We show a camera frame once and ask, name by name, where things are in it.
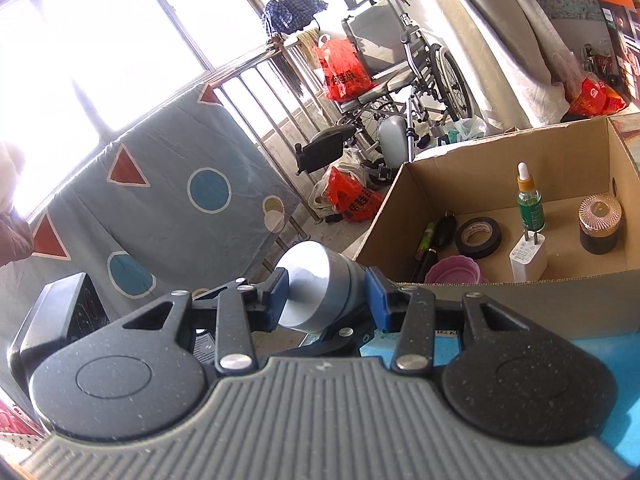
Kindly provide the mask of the orange Philips appliance box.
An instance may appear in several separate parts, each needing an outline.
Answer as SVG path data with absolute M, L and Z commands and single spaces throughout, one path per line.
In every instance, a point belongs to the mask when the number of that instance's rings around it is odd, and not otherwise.
M 639 0 L 598 0 L 626 95 L 639 106 Z

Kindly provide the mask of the green lip balm stick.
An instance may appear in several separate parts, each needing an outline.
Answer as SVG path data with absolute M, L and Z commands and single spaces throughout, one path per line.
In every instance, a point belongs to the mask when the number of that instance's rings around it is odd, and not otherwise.
M 423 255 L 430 249 L 434 235 L 435 223 L 430 222 L 424 230 L 418 248 L 416 248 L 416 261 L 420 261 Z

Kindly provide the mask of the green dropper bottle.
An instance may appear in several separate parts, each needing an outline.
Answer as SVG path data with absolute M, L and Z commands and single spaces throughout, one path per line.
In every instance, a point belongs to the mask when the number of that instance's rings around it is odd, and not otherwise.
M 544 207 L 541 194 L 525 162 L 518 164 L 518 209 L 526 230 L 539 232 L 544 228 Z

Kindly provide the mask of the rose gold lid jar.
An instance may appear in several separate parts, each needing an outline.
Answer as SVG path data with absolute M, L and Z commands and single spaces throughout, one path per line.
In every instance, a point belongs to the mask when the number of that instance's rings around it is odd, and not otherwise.
M 587 252 L 604 255 L 616 247 L 623 208 L 610 193 L 586 197 L 579 206 L 580 244 Z

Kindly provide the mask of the white supplement bottle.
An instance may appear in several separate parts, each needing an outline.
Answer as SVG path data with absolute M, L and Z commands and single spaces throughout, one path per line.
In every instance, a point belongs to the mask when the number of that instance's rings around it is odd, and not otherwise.
M 318 334 L 366 301 L 366 270 L 326 246 L 305 240 L 278 261 L 288 271 L 288 300 L 279 324 Z

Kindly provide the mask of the pink plastic lid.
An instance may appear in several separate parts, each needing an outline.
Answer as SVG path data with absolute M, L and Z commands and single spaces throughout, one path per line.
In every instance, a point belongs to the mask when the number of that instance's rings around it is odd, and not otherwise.
M 480 284 L 483 274 L 480 266 L 465 256 L 450 256 L 436 263 L 426 274 L 424 283 L 435 285 Z

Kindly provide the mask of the black cylindrical tube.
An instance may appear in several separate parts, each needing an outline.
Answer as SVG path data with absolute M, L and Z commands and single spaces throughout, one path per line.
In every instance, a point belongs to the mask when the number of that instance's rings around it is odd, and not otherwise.
M 430 234 L 431 237 L 428 240 L 428 246 L 424 244 L 425 237 L 422 238 L 419 245 L 421 255 L 411 277 L 413 283 L 425 282 L 427 272 L 438 263 L 438 253 L 454 241 L 457 226 L 456 216 L 453 212 L 447 211 L 432 228 L 428 228 L 423 233 L 423 235 Z

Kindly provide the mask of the grey curtain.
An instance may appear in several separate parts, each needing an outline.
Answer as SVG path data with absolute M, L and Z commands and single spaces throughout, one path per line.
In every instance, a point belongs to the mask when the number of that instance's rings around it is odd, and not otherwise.
M 448 22 L 446 40 L 489 122 L 527 129 L 561 121 L 575 57 L 536 0 L 432 0 L 432 9 Z

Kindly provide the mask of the black electrical tape roll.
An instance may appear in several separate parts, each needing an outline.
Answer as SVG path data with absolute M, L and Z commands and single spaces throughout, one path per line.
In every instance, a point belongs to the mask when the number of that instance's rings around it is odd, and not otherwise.
M 483 259 L 500 247 L 502 232 L 495 219 L 476 217 L 460 226 L 454 242 L 460 255 L 474 260 Z

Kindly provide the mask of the red snack bag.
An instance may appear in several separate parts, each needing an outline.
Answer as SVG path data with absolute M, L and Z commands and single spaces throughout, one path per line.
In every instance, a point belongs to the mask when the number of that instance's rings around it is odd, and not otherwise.
M 610 116 L 628 106 L 625 99 L 597 76 L 582 77 L 568 112 L 582 117 Z

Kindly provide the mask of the wheelchair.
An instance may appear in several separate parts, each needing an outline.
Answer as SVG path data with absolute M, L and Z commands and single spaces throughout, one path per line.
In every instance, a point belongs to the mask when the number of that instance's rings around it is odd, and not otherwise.
M 360 166 L 382 184 L 431 143 L 446 143 L 446 122 L 473 118 L 473 96 L 451 52 L 428 40 L 409 15 L 408 0 L 344 1 L 346 39 L 373 87 L 338 106 L 338 125 L 295 145 L 297 172 L 311 174 L 353 148 Z

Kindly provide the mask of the red plastic bag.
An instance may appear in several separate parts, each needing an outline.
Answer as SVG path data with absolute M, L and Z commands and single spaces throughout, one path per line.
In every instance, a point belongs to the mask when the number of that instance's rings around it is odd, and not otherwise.
M 322 35 L 314 55 L 324 75 L 324 93 L 337 103 L 359 98 L 374 88 L 374 83 L 364 68 L 357 52 L 348 39 Z

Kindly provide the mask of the red bag on floor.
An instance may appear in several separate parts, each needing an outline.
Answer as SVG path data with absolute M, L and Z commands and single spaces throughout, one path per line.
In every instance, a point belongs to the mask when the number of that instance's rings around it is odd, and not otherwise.
M 314 185 L 308 205 L 322 219 L 341 214 L 347 222 L 373 220 L 384 195 L 372 188 L 360 159 L 347 150 Z

